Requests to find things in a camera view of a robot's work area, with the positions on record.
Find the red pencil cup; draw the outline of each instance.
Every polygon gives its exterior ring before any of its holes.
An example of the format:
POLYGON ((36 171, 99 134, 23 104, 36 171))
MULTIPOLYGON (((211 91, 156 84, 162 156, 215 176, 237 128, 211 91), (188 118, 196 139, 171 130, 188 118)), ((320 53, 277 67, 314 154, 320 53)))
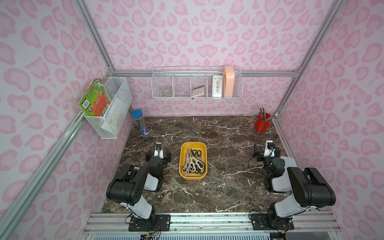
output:
MULTIPOLYGON (((270 116, 271 116, 271 114, 265 113, 265 118, 269 118, 270 116)), ((265 122, 261 119, 261 116, 257 116, 257 120, 255 123, 255 129, 256 129, 256 131, 259 131, 259 132, 265 132, 267 127, 271 124, 272 124, 272 121, 265 122)))

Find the black scissors handle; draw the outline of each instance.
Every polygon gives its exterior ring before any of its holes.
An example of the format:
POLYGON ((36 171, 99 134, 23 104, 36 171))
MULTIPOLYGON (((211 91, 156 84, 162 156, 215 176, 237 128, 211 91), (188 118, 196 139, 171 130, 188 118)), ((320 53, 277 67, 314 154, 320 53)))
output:
POLYGON ((205 168, 204 169, 197 169, 195 173, 196 174, 203 174, 203 173, 205 173, 205 168))
POLYGON ((195 158, 198 158, 198 157, 201 156, 201 150, 196 150, 196 149, 194 149, 194 150, 192 150, 192 154, 193 154, 193 156, 194 156, 195 158))

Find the white wire basket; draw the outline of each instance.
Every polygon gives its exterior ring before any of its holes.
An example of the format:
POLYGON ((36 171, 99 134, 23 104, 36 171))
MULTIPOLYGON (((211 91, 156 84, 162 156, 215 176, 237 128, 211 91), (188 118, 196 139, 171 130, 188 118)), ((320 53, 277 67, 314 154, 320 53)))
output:
POLYGON ((123 77, 110 77, 105 83, 105 90, 112 99, 105 114, 101 117, 85 118, 102 139, 117 139, 131 105, 132 94, 127 78, 123 77))
MULTIPOLYGON (((212 97, 212 76, 224 75, 224 66, 172 66, 154 67, 151 79, 152 97, 155 99, 198 98, 198 99, 223 99, 239 100, 243 97, 243 77, 241 67, 233 67, 235 70, 235 82, 233 96, 212 97), (192 97, 192 91, 196 87, 205 86, 205 94, 192 97)), ((225 81, 223 80, 223 96, 225 96, 225 81)))

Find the marble tabletop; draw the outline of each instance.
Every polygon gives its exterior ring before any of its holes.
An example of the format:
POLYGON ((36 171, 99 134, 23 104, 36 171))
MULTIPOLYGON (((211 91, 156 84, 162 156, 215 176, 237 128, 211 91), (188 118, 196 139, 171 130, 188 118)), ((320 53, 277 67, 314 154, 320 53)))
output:
MULTIPOLYGON (((118 169, 123 164, 148 166, 145 154, 156 142, 171 151, 172 160, 164 170, 160 192, 144 191, 145 199, 156 212, 248 212, 266 211, 290 193, 269 193, 264 188, 262 163, 251 159, 253 145, 264 149, 273 140, 286 156, 273 125, 266 132, 253 128, 254 116, 151 117, 146 118, 151 131, 140 136, 133 125, 118 169), (189 141, 207 146, 208 172, 200 181, 184 180, 179 175, 181 145, 189 141)), ((125 213, 129 210, 106 200, 101 213, 125 213)))

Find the paper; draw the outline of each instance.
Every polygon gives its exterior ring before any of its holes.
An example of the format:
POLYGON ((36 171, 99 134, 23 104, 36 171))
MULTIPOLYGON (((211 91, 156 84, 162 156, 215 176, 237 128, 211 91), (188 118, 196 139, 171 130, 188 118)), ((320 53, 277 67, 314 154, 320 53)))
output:
POLYGON ((119 98, 113 99, 111 105, 105 113, 105 121, 101 128, 117 135, 125 116, 127 115, 128 109, 129 106, 119 98))
POLYGON ((223 75, 212 76, 212 97, 221 98, 223 96, 223 75))

